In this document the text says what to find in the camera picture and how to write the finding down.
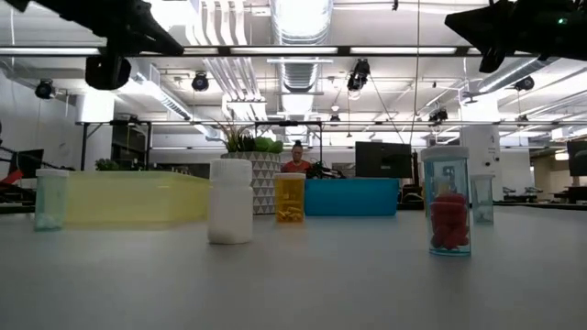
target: woman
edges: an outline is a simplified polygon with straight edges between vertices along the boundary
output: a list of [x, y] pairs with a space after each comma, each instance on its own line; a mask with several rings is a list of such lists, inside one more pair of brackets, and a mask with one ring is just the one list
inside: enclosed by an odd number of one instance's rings
[[293, 160], [288, 162], [287, 164], [283, 165], [282, 172], [283, 173], [305, 173], [312, 165], [302, 159], [304, 155], [304, 147], [302, 147], [302, 142], [295, 141], [295, 144], [292, 148], [292, 158]]

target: table surface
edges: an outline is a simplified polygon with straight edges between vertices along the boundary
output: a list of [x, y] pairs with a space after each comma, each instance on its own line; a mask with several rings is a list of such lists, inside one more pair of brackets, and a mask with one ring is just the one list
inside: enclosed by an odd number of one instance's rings
[[205, 224], [31, 231], [0, 217], [0, 329], [584, 329], [587, 213], [496, 208], [472, 257], [427, 252], [421, 212], [255, 222], [210, 246]]

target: computer monitor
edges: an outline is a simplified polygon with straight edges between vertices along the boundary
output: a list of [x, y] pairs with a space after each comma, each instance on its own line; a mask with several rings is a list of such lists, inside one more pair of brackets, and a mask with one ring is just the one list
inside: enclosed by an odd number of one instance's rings
[[567, 142], [570, 176], [587, 176], [587, 141]]
[[41, 168], [43, 161], [43, 149], [19, 151], [12, 154], [10, 160], [10, 170], [12, 173], [20, 170], [23, 173], [23, 179], [37, 178], [37, 170]]
[[412, 148], [407, 144], [355, 142], [356, 175], [363, 178], [412, 178]]

